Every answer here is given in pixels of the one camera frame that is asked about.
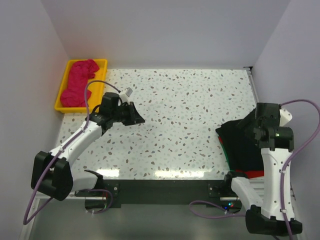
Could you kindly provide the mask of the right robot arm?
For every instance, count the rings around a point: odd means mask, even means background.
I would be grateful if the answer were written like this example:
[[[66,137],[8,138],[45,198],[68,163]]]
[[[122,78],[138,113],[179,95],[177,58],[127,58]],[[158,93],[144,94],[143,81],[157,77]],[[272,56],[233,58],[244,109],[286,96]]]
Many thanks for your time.
[[[264,170],[264,194],[260,197],[245,173],[230,171],[225,186],[234,192],[246,210],[249,233],[292,237],[301,234],[291,200],[289,157],[294,150],[294,133],[281,124],[281,107],[259,102],[237,127],[260,149]]]

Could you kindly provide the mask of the black t shirt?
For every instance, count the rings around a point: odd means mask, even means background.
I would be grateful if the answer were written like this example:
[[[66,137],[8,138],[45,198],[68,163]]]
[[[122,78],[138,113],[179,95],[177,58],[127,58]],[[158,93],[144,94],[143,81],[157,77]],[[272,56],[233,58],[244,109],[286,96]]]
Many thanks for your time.
[[[230,120],[215,129],[221,137],[233,171],[263,171],[261,150],[237,128],[240,120]]]

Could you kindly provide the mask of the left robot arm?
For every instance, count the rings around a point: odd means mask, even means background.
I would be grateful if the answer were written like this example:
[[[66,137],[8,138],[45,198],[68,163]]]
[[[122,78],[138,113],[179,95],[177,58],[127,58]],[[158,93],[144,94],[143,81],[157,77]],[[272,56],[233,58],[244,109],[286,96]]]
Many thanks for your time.
[[[115,123],[132,126],[145,123],[129,100],[132,90],[103,95],[98,112],[90,113],[80,128],[65,142],[49,152],[40,151],[34,158],[31,188],[58,201],[71,192],[103,188],[101,174],[86,170],[84,176],[76,176],[71,167],[77,158]]]

